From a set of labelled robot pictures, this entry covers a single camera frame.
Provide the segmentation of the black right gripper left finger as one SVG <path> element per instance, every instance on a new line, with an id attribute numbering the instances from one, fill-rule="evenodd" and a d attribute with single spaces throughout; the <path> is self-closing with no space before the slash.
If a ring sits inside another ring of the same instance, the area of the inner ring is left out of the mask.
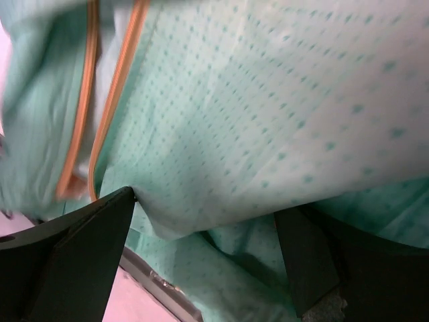
<path id="1" fill-rule="evenodd" d="M 102 321 L 134 206 L 123 187 L 1 237 L 1 320 Z"/>

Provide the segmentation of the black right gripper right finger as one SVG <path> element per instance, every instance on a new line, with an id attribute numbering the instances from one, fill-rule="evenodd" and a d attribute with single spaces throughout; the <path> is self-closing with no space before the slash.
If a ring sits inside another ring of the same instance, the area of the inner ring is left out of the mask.
<path id="1" fill-rule="evenodd" d="M 274 214 L 301 321 L 427 321 L 428 250 L 383 239 L 309 206 Z"/>

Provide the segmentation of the orange and teal jacket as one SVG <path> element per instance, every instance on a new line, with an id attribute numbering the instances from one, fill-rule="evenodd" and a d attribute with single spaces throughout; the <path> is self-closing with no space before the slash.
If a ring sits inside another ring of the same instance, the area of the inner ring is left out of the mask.
<path id="1" fill-rule="evenodd" d="M 293 321 L 273 213 L 428 247 L 427 1 L 2 1 L 1 208 L 123 186 L 205 321 Z"/>

